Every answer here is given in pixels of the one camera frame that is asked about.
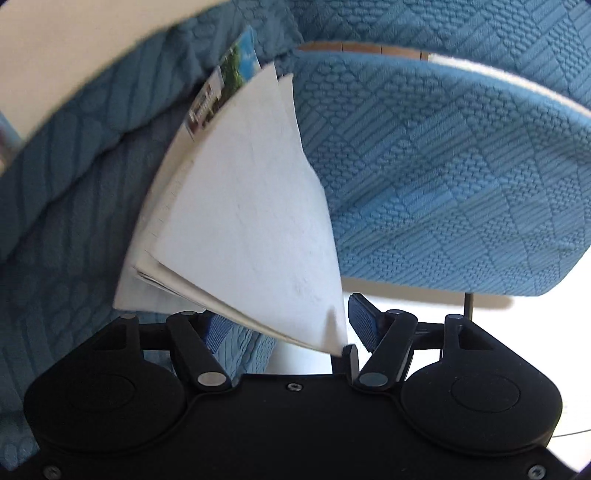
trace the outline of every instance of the blue upholstered seat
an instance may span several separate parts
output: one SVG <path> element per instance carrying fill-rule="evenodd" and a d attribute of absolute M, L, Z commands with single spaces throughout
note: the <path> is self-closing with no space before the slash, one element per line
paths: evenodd
<path fill-rule="evenodd" d="M 144 194 L 196 88 L 247 24 L 261 61 L 295 75 L 302 141 L 326 189 L 344 275 L 538 295 L 591 244 L 586 116 L 428 62 L 296 50 L 304 39 L 425 48 L 589 107 L 591 5 L 290 5 L 233 0 L 156 34 L 64 105 L 0 178 L 4 465 L 35 449 L 22 416 L 30 382 L 117 315 L 112 297 Z M 263 369 L 273 344 L 221 318 L 207 341 L 237 375 Z"/>

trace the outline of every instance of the blue fabric pad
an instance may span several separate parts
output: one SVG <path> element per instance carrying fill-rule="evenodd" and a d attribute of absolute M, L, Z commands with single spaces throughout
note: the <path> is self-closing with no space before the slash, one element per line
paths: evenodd
<path fill-rule="evenodd" d="M 7 468 L 36 448 L 22 415 L 27 387 L 117 317 L 112 299 L 146 191 L 196 86 L 247 25 L 263 62 L 301 42 L 289 10 L 274 0 L 235 0 L 158 33 L 61 108 L 0 177 L 0 463 Z M 231 375 L 262 371 L 274 344 L 221 317 L 206 342 Z M 159 353 L 147 357 L 166 362 Z"/>
<path fill-rule="evenodd" d="M 488 77 L 299 52 L 295 107 L 345 276 L 540 295 L 591 244 L 591 121 Z"/>
<path fill-rule="evenodd" d="M 283 1 L 234 0 L 150 37 L 84 87 L 27 144 L 0 177 L 0 261 L 43 209 L 121 135 L 184 99 L 251 25 L 261 63 L 301 43 Z"/>
<path fill-rule="evenodd" d="M 289 0 L 306 41 L 421 48 L 517 73 L 591 108 L 585 0 Z"/>
<path fill-rule="evenodd" d="M 381 339 L 378 335 L 378 317 L 382 315 L 375 307 L 367 308 L 355 295 L 349 297 L 347 317 L 353 330 L 369 353 L 374 353 Z"/>

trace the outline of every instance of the stack of paper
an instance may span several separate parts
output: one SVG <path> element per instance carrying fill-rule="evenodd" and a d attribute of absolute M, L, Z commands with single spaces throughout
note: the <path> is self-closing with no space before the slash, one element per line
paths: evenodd
<path fill-rule="evenodd" d="M 342 298 L 326 197 L 301 147 L 291 77 L 278 81 L 271 64 L 195 142 L 179 131 L 142 208 L 114 306 L 201 306 L 340 355 Z"/>

